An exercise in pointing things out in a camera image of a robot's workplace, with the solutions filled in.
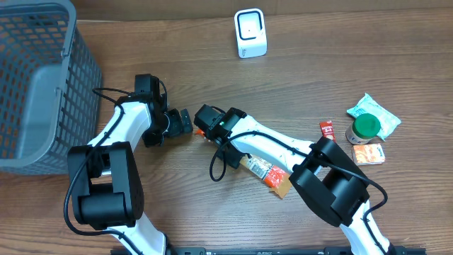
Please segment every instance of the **jar with green lid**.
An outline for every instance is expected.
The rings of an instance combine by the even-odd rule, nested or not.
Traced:
[[[346,138],[353,145],[367,144],[381,130],[381,123],[376,116],[364,113],[359,115],[346,130]]]

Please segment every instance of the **wooden table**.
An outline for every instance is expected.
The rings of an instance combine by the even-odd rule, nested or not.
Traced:
[[[268,53],[239,59],[232,18],[80,25],[104,86],[133,90],[151,73],[171,106],[246,111],[269,128],[317,141],[332,120],[350,151],[346,109],[369,93],[400,117],[386,162],[362,170],[389,193],[373,213],[396,245],[453,251],[453,9],[266,17]],[[99,129],[113,106],[102,102]],[[145,212],[176,246],[321,248],[348,245],[292,189],[280,200],[249,171],[210,181],[215,147],[193,135],[135,152]],[[220,161],[216,163],[220,171]],[[67,176],[0,175],[0,254],[106,254],[112,237],[73,234],[62,217]],[[381,200],[369,188],[372,203]]]

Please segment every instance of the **white and teal package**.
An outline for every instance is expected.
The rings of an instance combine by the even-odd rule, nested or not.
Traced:
[[[377,133],[383,141],[401,124],[401,120],[390,113],[388,110],[382,108],[373,98],[365,93],[365,96],[360,99],[356,106],[346,111],[352,117],[357,118],[363,113],[370,113],[376,116],[381,123],[381,130]]]

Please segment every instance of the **red packet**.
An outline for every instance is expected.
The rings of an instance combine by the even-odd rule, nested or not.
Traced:
[[[321,132],[323,133],[324,137],[337,142],[335,135],[333,134],[332,120],[323,121],[319,123],[319,126],[321,127]]]

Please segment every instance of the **gray basket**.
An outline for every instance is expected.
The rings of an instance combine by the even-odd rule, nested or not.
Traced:
[[[65,174],[96,131],[99,66],[69,0],[0,1],[0,169]]]

